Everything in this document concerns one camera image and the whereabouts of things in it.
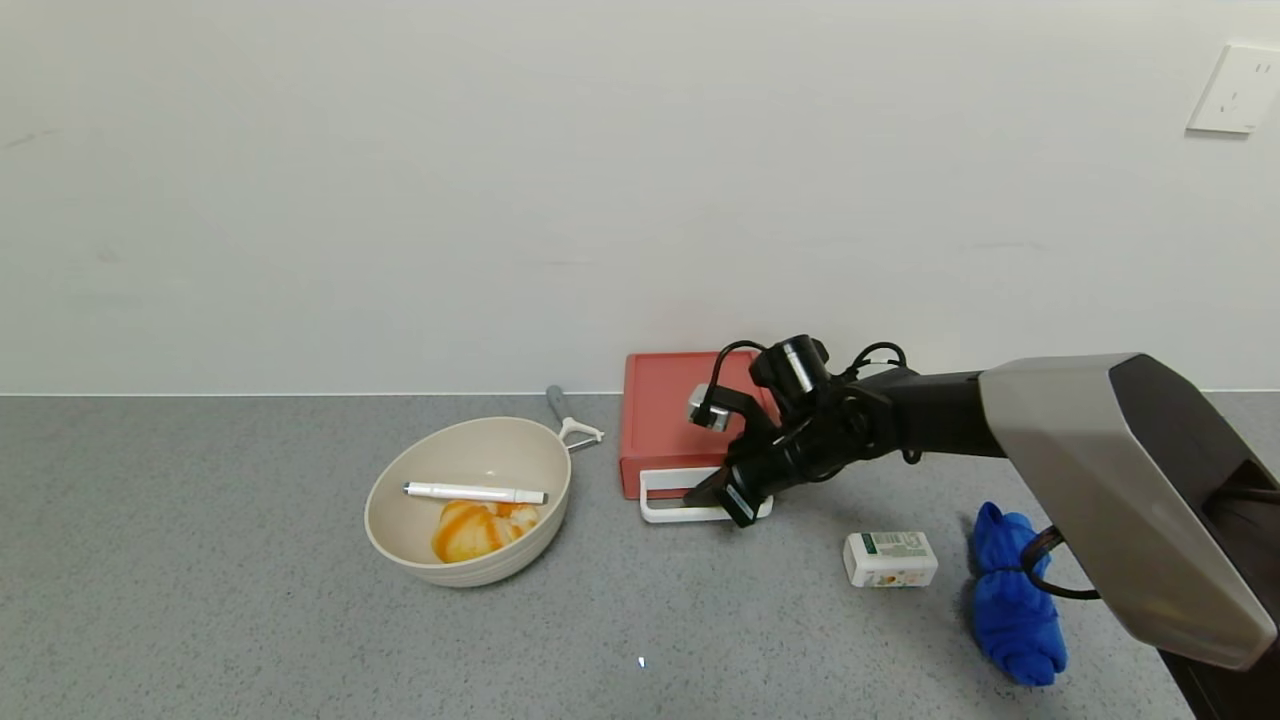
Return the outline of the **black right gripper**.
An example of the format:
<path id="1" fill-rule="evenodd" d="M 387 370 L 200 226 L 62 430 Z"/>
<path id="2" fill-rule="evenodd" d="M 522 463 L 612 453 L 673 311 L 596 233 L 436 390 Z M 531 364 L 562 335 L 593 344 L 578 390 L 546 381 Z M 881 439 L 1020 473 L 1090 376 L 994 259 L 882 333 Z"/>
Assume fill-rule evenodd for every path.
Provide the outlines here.
<path id="1" fill-rule="evenodd" d="M 721 468 L 684 495 L 686 507 L 722 507 L 740 528 L 762 516 L 762 506 L 801 480 L 782 441 L 740 437 L 730 445 Z"/>

